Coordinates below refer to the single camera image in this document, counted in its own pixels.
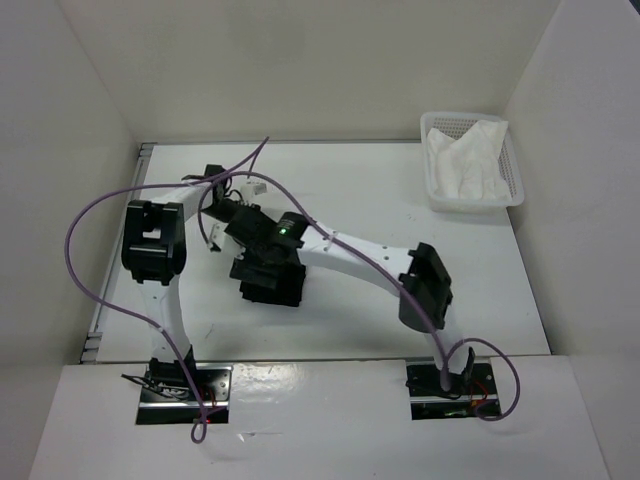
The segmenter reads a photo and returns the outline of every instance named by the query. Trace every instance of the purple cable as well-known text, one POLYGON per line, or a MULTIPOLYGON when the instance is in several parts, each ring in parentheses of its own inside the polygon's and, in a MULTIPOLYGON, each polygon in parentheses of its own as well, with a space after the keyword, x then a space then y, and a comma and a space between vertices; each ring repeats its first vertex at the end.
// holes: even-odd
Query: purple cable
MULTIPOLYGON (((205 191, 203 192, 202 197, 200 199, 201 200, 200 206, 198 208, 198 216, 201 217, 201 215, 202 215, 200 210, 202 208, 202 203, 204 202, 204 199, 207 196, 207 193, 210 190, 212 190, 213 188, 215 188, 215 185, 217 183, 219 183, 221 181, 224 181, 227 178, 232 178, 232 177, 240 176, 240 175, 247 175, 248 177, 249 176, 253 176, 253 177, 256 177, 256 178, 260 178, 260 179, 270 183, 274 187, 276 187, 278 190, 280 190, 289 199, 289 201, 291 201, 291 203, 293 203, 293 205, 296 207, 296 209, 302 214, 303 217, 305 217, 305 219, 309 222, 309 224, 315 230, 317 230, 320 233, 320 235, 322 235, 323 237, 329 237, 330 236, 329 233, 326 232, 325 230, 323 230, 322 227, 320 227, 320 225, 318 225, 318 222, 316 222, 311 217, 311 215, 309 215, 309 213, 304 209, 304 207, 293 196, 293 194, 291 192, 289 192, 283 185, 281 185, 278 181, 274 180, 273 178, 268 177, 266 175, 263 175, 261 173, 257 173, 257 172, 224 172, 220 176, 220 179, 213 181, 211 183, 211 185, 209 185, 205 189, 205 191)), ((434 327, 433 322, 431 321, 431 319, 429 318, 427 313, 423 310, 423 308, 420 306, 420 304, 417 302, 417 300, 413 297, 413 295, 411 295, 407 291, 407 289, 404 288, 404 285, 402 285, 402 283, 400 283, 399 280, 394 278, 393 275, 391 275, 383 266, 381 266, 380 264, 376 263, 374 260, 369 258, 367 255, 362 253, 357 248, 352 247, 351 245, 343 242, 342 240, 340 240, 339 238, 336 238, 336 237, 333 237, 333 243, 338 245, 338 246, 340 246, 340 247, 342 247, 342 248, 344 248, 345 250, 347 250, 352 255, 358 257, 360 260, 362 260, 363 262, 365 262, 368 265, 370 265, 371 267, 373 267, 382 276, 384 276, 387 280, 389 280, 389 282, 391 282, 391 284, 398 290, 400 295, 402 295, 407 300, 407 302, 411 305, 411 308, 413 308, 414 311, 418 314, 418 316, 422 320, 424 326, 426 327, 428 332, 433 337, 434 343, 436 344, 438 352, 439 352, 439 354, 440 354, 440 356, 442 358, 442 370, 440 371, 440 384, 441 384, 443 390, 448 391, 450 389, 451 382, 450 382, 450 378, 449 378, 449 360, 451 359, 453 354, 458 350, 458 348, 460 348, 465 343, 475 342, 475 343, 481 343, 483 345, 486 345, 487 347, 489 347, 492 350, 494 350, 507 363, 507 365, 509 366, 509 368, 513 372, 513 376, 514 376, 515 383, 516 383, 516 395, 515 395, 515 398, 513 400, 513 403, 511 404, 511 406, 501 415, 497 415, 497 416, 493 416, 493 417, 481 415, 478 410, 483 405, 480 405, 480 406, 476 407, 475 414, 481 420, 486 420, 486 421, 492 421, 493 422, 493 421, 497 421, 497 420, 502 420, 503 418, 508 417, 513 412, 513 410, 518 405, 518 402, 520 401, 520 376, 518 375, 518 372, 517 372, 515 366, 513 365, 513 362, 511 362, 511 360, 509 359, 509 357, 507 357, 498 347, 496 347, 492 343, 488 342, 487 340, 483 340, 481 338, 466 338, 466 339, 460 340, 459 342, 454 344, 451 347, 451 350, 449 350, 449 352, 447 353, 445 351, 445 349, 444 349, 444 345, 442 344, 442 341, 438 337, 437 330, 434 327)))
POLYGON ((196 386, 196 383, 193 379, 193 377, 191 376, 191 373, 189 372, 189 369, 186 365, 186 363, 184 362, 184 359, 182 358, 182 355, 180 354, 180 351, 178 350, 178 347, 176 346, 176 344, 174 343, 173 339, 171 338, 171 336, 164 331, 164 329, 161 327, 161 325, 159 323, 157 323, 156 321, 152 320, 151 318, 142 315, 140 313, 134 312, 132 310, 128 310, 126 308, 120 307, 118 305, 115 305, 113 303, 110 303, 102 298, 100 298, 98 295, 96 295, 95 293, 93 293, 91 290, 89 290, 78 278, 78 275, 75 272, 75 269, 73 268, 73 264, 71 262, 71 237, 73 236, 73 232, 76 228, 76 226, 78 225, 78 223, 80 222, 80 220, 82 219, 82 217, 84 217, 87 212, 89 210, 91 210, 93 207, 95 207, 97 204, 111 198, 111 197, 115 197, 116 195, 121 195, 123 193, 128 193, 128 192, 135 192, 137 190, 146 190, 146 189, 157 189, 157 188, 181 188, 181 187, 189 187, 189 186, 193 186, 193 185, 199 185, 202 183, 208 183, 208 182, 216 182, 219 183, 220 180, 224 180, 225 178, 223 178, 223 175, 228 174, 229 172, 233 172, 234 170, 237 170, 238 168, 240 168, 242 165, 244 165, 245 163, 247 163, 249 160, 251 160, 252 158, 254 158, 255 156, 257 156, 258 153, 260 153, 260 151, 262 150, 262 148, 265 146, 265 144, 269 141, 269 137, 266 137, 262 143, 258 146, 258 148, 256 148, 248 157, 246 157, 244 160, 242 160, 240 163, 238 163, 237 165, 231 167, 229 170, 227 170, 226 172, 224 172, 223 174, 218 174, 218 175, 214 175, 211 177, 207 177, 205 179, 202 180, 197 180, 194 182, 190 182, 190 183, 161 183, 161 184, 155 184, 155 185, 138 185, 138 186, 134 186, 134 187, 128 187, 128 188, 122 188, 120 190, 115 190, 113 192, 110 193, 106 193, 104 195, 102 195, 101 197, 96 198, 95 200, 93 200, 91 203, 89 203, 86 207, 84 207, 80 213, 78 213, 78 215, 76 215, 76 217, 73 219, 73 221, 71 222, 71 225, 69 225, 69 229, 67 230, 67 235, 65 237, 64 240, 64 260, 67 266, 67 271, 69 272, 69 276, 71 277, 71 280, 73 280, 73 283, 75 283, 75 285, 82 291, 82 293, 84 293, 87 297, 91 298, 92 300, 94 300, 95 302, 111 308, 117 312, 120 313, 124 313, 125 315, 130 315, 132 317, 135 318, 139 318, 140 320, 148 323, 149 325, 151 325, 152 327, 156 328, 161 334, 162 336, 165 338, 165 340, 167 341, 167 343, 169 344, 169 347, 171 347, 171 350, 173 350, 173 353, 175 354, 176 358, 178 359, 178 363, 180 365, 180 368, 182 368, 182 371, 185 374, 185 377, 187 379, 187 383, 189 384, 189 387, 191 388, 191 391, 193 392, 194 397, 196 398, 196 401, 198 402, 198 408, 200 409, 200 418, 198 420, 198 422, 196 422, 193 425, 193 428, 191 429, 191 440, 194 443, 202 443, 207 435, 207 417, 209 415, 211 415, 212 413, 221 410, 222 407, 220 408, 214 408, 211 410, 208 410, 207 407, 205 406, 202 397, 200 396, 200 393, 198 392, 198 388, 196 386), (199 424, 202 424, 202 435, 200 436, 200 438, 197 438, 195 435, 196 432, 196 428, 198 427, 199 424))

